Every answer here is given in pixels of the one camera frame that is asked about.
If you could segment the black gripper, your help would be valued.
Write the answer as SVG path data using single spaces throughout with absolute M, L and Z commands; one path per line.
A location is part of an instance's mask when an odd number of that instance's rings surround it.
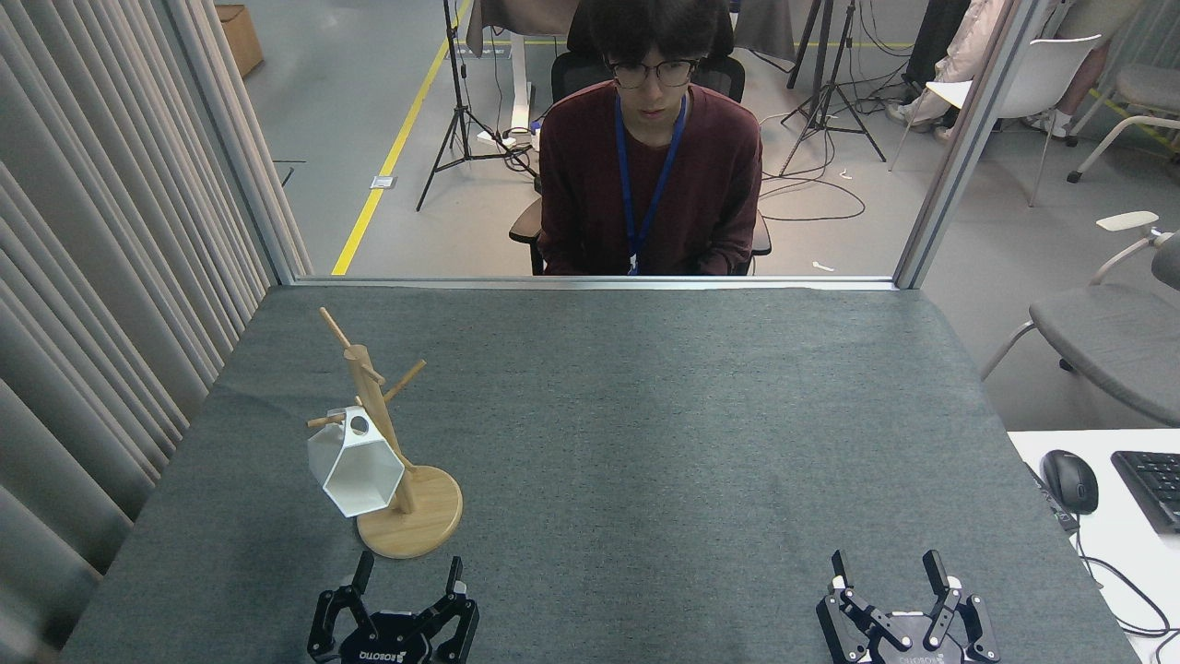
M 372 551 L 363 551 L 350 583 L 319 596 L 307 644 L 312 659 L 341 657 L 342 663 L 466 663 L 468 647 L 476 639 L 479 610 L 461 579 L 460 555 L 452 558 L 445 593 L 424 611 L 424 618 L 409 612 L 381 611 L 371 614 L 367 611 L 362 596 L 371 581 L 373 563 L 375 555 Z M 343 609 L 349 610 L 350 617 L 358 622 L 358 631 L 343 640 L 336 653 L 336 617 Z M 450 622 L 457 622 L 454 635 L 432 646 L 431 639 Z
M 834 663 L 999 663 L 986 601 L 948 576 L 939 551 L 923 555 L 936 597 L 931 614 L 881 612 L 853 591 L 843 551 L 835 551 L 831 563 L 834 577 L 817 614 Z M 957 617 L 966 633 L 965 646 L 950 635 Z

